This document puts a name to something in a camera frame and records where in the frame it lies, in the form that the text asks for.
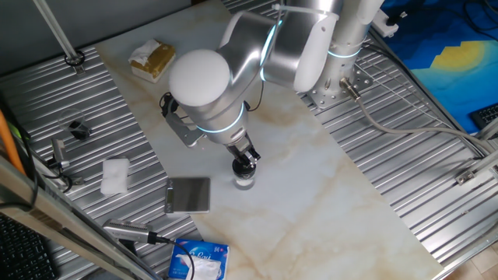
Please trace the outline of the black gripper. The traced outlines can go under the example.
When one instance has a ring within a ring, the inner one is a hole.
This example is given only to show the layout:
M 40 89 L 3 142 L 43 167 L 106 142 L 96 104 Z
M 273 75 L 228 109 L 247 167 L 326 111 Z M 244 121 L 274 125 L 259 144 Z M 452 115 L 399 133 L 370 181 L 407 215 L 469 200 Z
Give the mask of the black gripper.
M 233 168 L 242 169 L 248 166 L 256 166 L 261 156 L 254 149 L 252 141 L 245 133 L 241 138 L 234 143 L 226 145 L 226 148 L 234 156 Z

